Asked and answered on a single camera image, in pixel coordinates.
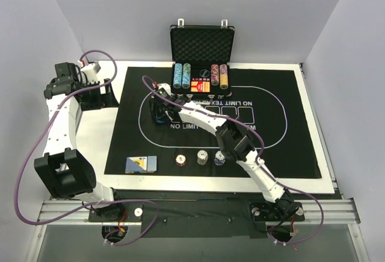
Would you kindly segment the red chip stack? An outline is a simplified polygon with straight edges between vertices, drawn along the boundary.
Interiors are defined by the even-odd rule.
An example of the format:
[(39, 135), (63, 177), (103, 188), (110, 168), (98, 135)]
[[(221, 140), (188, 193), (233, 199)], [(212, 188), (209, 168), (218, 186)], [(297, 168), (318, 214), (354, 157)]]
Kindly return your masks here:
[(184, 167), (186, 165), (186, 156), (179, 154), (176, 156), (176, 164), (180, 167)]

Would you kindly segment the grey chip stack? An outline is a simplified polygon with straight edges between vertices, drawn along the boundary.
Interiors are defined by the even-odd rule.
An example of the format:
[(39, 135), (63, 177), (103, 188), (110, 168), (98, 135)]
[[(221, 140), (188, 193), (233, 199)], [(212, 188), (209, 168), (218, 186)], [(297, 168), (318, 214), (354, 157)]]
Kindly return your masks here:
[(199, 165), (205, 165), (208, 162), (208, 152), (205, 150), (199, 150), (197, 153), (197, 163)]

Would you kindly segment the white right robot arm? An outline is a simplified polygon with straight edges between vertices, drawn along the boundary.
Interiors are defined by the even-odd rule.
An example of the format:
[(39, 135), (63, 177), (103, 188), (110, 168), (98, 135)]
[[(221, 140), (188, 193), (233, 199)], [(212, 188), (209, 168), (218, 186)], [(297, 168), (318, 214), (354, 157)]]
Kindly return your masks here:
[(184, 97), (170, 96), (165, 90), (155, 93), (149, 104), (152, 119), (156, 122), (169, 120), (190, 123), (215, 136), (224, 157), (240, 165), (258, 186), (273, 218), (286, 220), (297, 213), (299, 203), (294, 201), (285, 186), (279, 184), (260, 158), (261, 151), (254, 144), (256, 132), (253, 129)]

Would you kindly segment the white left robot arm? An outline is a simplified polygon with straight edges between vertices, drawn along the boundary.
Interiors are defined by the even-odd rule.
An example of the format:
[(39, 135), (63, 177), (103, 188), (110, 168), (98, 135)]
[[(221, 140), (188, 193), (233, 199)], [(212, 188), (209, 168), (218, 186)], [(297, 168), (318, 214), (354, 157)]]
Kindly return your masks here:
[(122, 203), (114, 200), (112, 188), (97, 181), (90, 162), (80, 153), (76, 133), (82, 114), (89, 110), (118, 107), (110, 84), (102, 93), (98, 88), (98, 63), (79, 67), (73, 63), (55, 65), (56, 77), (43, 94), (53, 121), (43, 156), (34, 161), (34, 168), (53, 198), (80, 199), (94, 202), (111, 221), (119, 220), (124, 212)]

